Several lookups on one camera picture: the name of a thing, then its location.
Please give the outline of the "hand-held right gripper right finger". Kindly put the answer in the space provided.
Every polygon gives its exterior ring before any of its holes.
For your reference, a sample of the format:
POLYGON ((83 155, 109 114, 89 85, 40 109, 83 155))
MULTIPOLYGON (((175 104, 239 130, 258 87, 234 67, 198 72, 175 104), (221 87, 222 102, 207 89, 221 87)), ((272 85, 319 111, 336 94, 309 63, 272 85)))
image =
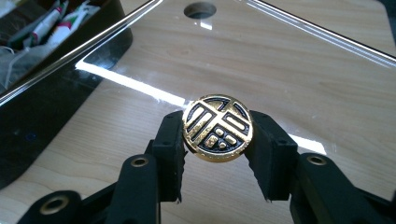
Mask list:
POLYGON ((268 201, 287 201, 297 143, 269 115, 251 111, 253 136, 244 154, 268 201))

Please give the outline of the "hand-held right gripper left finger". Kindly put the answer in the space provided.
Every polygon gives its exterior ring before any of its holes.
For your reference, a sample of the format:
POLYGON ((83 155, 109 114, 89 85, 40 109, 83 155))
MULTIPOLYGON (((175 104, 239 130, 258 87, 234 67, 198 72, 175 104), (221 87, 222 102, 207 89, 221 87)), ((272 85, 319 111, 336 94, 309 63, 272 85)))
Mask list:
POLYGON ((162 202, 181 200, 185 155, 182 134, 182 112, 166 115, 152 145, 152 154, 159 167, 159 190, 162 202))

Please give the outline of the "round gold black coin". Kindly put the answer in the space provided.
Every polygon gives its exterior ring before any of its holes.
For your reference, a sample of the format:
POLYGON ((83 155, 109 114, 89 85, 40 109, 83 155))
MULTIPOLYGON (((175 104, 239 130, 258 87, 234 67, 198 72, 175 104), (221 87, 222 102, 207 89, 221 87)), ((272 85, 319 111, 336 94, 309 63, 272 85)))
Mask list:
POLYGON ((182 115, 183 139, 198 158, 227 162, 238 158, 253 137, 253 118, 238 100, 211 94, 190 102, 182 115))

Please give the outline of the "dark square compartment box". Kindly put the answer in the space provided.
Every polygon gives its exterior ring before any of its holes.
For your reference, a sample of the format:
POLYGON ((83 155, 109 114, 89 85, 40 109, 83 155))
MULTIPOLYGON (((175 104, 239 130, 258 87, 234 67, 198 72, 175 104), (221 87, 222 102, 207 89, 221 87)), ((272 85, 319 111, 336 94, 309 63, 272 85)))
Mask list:
POLYGON ((124 18, 120 0, 93 0, 99 11, 29 71, 17 89, 0 96, 0 190, 23 175, 73 117, 101 77, 75 68, 79 60, 112 68, 132 45, 129 29, 101 44, 92 39, 124 18))

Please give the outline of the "clear box lid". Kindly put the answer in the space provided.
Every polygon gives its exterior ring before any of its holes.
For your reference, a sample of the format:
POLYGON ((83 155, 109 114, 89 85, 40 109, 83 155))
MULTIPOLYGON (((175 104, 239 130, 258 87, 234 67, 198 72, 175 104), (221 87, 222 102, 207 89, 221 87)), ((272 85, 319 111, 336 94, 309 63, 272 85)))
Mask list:
POLYGON ((58 189, 89 195, 144 150, 164 115, 223 93, 271 116, 302 152, 323 153, 362 189, 396 189, 396 62, 268 4, 217 0, 204 21, 167 0, 136 21, 112 68, 94 51, 77 70, 99 85, 34 164, 0 190, 29 204, 58 189))

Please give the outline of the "pile of white printed packets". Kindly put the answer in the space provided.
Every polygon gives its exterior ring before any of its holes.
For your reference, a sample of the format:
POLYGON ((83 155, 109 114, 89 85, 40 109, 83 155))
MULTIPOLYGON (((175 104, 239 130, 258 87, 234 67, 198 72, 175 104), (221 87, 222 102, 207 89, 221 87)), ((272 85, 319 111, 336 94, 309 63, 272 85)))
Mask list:
POLYGON ((0 92, 47 59, 100 7, 93 0, 0 0, 0 92))

